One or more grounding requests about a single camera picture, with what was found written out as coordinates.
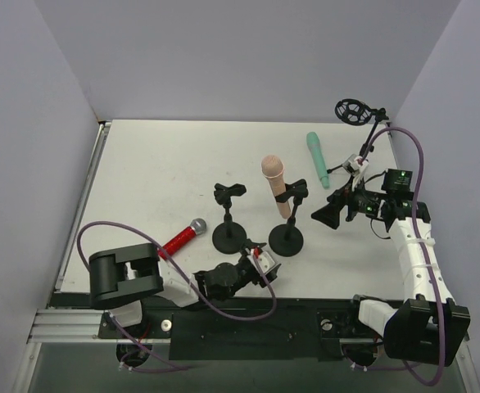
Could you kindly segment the pink microphone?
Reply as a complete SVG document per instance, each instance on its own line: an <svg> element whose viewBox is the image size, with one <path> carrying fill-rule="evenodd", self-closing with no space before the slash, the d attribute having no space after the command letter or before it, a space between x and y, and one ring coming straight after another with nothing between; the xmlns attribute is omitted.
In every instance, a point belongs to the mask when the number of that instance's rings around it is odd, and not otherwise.
<svg viewBox="0 0 480 393"><path fill-rule="evenodd" d="M265 156L261 162L261 172L267 179L274 198L286 192L286 186L283 180L284 165L279 157L275 155ZM291 216L291 208L287 201L276 201L276 206L283 219L288 219Z"/></svg>

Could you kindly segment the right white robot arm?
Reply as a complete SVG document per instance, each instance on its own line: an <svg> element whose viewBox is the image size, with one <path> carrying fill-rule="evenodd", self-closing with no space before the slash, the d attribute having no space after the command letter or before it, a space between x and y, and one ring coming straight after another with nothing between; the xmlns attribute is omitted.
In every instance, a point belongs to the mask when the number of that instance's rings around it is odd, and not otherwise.
<svg viewBox="0 0 480 393"><path fill-rule="evenodd" d="M457 305L444 283L434 252L427 206L414 199L412 173L389 169L380 192L352 181L336 190L312 219L332 229L359 213L380 221L398 253L404 302L392 308L386 301L355 296L357 320L375 331L392 359L450 366L470 324L469 310Z"/></svg>

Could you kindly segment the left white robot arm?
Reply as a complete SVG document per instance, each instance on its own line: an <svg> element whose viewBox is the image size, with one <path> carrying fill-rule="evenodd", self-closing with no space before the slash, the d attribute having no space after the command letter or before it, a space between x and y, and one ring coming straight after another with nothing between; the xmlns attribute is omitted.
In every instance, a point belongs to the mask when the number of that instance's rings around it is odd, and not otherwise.
<svg viewBox="0 0 480 393"><path fill-rule="evenodd" d="M262 246L250 244L236 264L224 262L189 279L151 243L99 251L88 258L89 305L112 312L120 325L130 327L142 322L142 300L149 296L187 308L205 300L228 300L249 284L264 288L278 277L280 264Z"/></svg>

